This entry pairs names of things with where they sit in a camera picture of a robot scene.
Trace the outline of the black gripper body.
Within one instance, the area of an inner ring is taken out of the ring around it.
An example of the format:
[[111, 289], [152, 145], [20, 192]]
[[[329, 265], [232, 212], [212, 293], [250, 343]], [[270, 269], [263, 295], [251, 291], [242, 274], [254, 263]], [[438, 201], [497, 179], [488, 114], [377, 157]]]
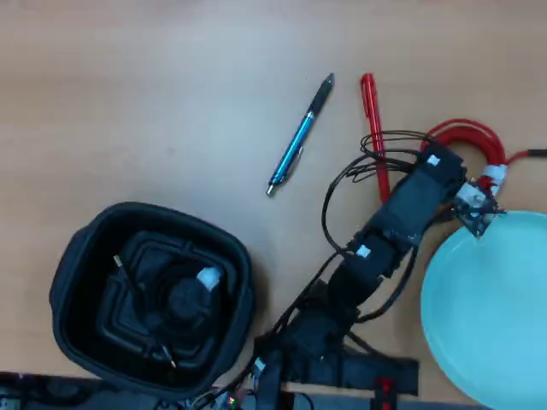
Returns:
[[411, 191], [424, 197], [453, 197], [465, 182], [463, 159], [447, 146], [429, 143], [411, 172]]

